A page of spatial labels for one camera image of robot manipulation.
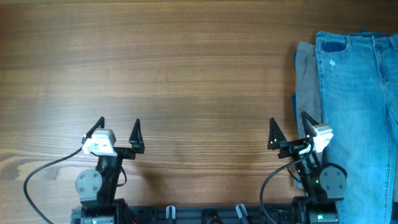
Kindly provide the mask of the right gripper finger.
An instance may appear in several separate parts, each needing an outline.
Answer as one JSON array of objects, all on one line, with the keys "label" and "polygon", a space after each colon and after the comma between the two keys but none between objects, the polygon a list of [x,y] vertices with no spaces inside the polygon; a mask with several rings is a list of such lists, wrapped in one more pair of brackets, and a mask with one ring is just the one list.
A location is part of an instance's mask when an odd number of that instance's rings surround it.
[{"label": "right gripper finger", "polygon": [[301,112],[302,124],[306,138],[312,138],[315,136],[313,127],[319,125],[306,111]]},{"label": "right gripper finger", "polygon": [[274,118],[270,119],[268,150],[282,149],[287,145],[287,139]]}]

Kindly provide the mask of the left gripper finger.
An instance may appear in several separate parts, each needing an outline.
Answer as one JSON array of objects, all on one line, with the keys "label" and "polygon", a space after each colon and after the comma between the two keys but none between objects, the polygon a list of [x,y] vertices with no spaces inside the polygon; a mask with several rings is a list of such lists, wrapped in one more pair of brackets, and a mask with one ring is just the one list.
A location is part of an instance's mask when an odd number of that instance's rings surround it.
[{"label": "left gripper finger", "polygon": [[87,139],[91,139],[92,134],[94,133],[94,131],[98,128],[104,128],[104,121],[105,118],[103,116],[101,116],[99,118],[99,120],[97,120],[97,122],[95,123],[95,125],[86,133],[83,135],[82,141],[81,143],[84,144],[86,142]]},{"label": "left gripper finger", "polygon": [[131,135],[129,137],[129,144],[133,151],[138,154],[143,154],[145,151],[144,140],[141,132],[141,121],[139,118],[136,119]]}]

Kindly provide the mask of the light blue jeans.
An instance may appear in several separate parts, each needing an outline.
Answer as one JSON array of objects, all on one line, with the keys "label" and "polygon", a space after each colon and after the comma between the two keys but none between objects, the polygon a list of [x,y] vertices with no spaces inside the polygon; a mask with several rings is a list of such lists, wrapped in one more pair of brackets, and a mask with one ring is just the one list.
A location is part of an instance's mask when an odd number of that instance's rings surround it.
[{"label": "light blue jeans", "polygon": [[330,162],[347,171],[342,223],[389,223],[397,157],[397,36],[319,32],[315,53]]}]

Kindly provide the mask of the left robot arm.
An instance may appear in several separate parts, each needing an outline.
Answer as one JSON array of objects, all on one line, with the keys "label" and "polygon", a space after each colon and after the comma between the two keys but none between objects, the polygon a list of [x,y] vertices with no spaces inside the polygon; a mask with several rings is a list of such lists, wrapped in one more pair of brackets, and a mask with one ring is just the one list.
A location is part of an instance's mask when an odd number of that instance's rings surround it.
[{"label": "left robot arm", "polygon": [[136,119],[129,137],[130,147],[116,147],[112,129],[104,127],[104,118],[83,136],[82,151],[98,157],[94,169],[84,170],[75,181],[80,195],[81,214],[73,217],[72,223],[138,223],[134,212],[124,199],[116,199],[116,190],[121,187],[119,176],[125,174],[124,160],[134,160],[143,154],[145,145],[140,119]]}]

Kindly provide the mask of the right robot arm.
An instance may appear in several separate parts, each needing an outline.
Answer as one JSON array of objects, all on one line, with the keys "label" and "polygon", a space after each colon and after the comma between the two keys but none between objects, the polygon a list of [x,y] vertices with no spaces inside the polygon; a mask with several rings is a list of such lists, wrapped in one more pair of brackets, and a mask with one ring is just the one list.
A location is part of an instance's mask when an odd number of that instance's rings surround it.
[{"label": "right robot arm", "polygon": [[[270,119],[267,148],[278,150],[278,158],[290,157],[286,164],[264,181],[261,187],[261,211],[267,223],[339,223],[336,202],[344,199],[347,171],[331,162],[320,162],[317,154],[323,152],[333,137],[327,124],[315,121],[307,112],[301,113],[305,137],[288,141],[274,118]],[[271,208],[264,203],[264,190],[268,182],[280,171],[294,166],[305,195],[294,197],[286,208]]]}]

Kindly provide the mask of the grey shorts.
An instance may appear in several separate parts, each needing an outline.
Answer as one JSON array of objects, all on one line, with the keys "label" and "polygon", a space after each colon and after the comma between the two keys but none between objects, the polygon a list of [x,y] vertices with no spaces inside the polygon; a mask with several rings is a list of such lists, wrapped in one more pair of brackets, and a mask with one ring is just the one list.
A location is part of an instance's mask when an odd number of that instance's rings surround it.
[{"label": "grey shorts", "polygon": [[322,109],[315,46],[299,42],[294,57],[295,65],[295,118],[298,138],[305,137],[301,113],[307,112],[321,123]]}]

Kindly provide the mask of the dark blue garment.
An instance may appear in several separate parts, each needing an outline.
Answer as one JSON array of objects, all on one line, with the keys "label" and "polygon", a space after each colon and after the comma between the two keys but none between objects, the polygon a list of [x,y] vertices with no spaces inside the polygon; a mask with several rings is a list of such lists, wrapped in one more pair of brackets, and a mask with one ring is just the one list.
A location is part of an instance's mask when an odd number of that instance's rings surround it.
[{"label": "dark blue garment", "polygon": [[[294,52],[294,69],[295,69],[296,54],[297,54],[297,51]],[[296,129],[297,129],[296,92],[294,92],[292,94],[291,100],[292,100],[292,109],[293,109],[293,113],[294,113],[295,126],[296,126]]]}]

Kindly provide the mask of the left white rail clip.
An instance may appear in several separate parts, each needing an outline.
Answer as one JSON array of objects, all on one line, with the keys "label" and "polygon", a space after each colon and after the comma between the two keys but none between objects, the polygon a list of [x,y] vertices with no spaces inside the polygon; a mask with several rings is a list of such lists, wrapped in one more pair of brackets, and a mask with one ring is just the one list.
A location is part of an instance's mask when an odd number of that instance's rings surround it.
[{"label": "left white rail clip", "polygon": [[169,205],[165,209],[165,218],[167,220],[175,220],[176,219],[176,208],[173,205]]}]

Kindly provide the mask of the white rail clip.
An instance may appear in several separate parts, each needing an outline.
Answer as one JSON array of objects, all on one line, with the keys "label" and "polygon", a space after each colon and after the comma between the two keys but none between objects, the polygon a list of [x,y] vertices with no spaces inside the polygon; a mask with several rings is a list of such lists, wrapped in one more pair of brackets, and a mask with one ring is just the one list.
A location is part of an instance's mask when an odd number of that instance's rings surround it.
[{"label": "white rail clip", "polygon": [[237,204],[235,209],[236,209],[236,213],[238,214],[239,219],[241,219],[241,220],[247,219],[248,213],[247,213],[247,210],[246,210],[246,207],[244,204],[242,204],[242,203]]},{"label": "white rail clip", "polygon": [[176,219],[176,208],[173,205],[169,205],[165,209],[165,218],[167,220],[175,220]]}]

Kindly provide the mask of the right white rail clip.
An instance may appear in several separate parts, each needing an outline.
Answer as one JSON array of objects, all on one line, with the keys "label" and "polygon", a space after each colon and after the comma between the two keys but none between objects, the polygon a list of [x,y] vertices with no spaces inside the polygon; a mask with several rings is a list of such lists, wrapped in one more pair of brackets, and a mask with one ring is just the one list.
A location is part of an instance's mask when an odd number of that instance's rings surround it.
[{"label": "right white rail clip", "polygon": [[239,219],[241,219],[241,220],[247,219],[248,213],[247,213],[247,210],[246,210],[246,207],[244,204],[242,204],[242,203],[237,204],[235,209],[236,209],[236,213],[238,214]]}]

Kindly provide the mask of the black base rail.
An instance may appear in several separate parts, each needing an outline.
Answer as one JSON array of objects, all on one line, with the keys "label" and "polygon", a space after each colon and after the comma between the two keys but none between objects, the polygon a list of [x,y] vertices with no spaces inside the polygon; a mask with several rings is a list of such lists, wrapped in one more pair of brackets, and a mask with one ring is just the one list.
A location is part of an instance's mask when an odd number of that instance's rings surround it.
[{"label": "black base rail", "polygon": [[176,219],[165,218],[166,207],[129,207],[126,212],[94,213],[73,209],[72,223],[146,223],[146,224],[208,224],[208,223],[290,223],[288,211],[271,209],[265,215],[259,207],[246,207],[248,217],[238,218],[232,207],[175,207]]}]

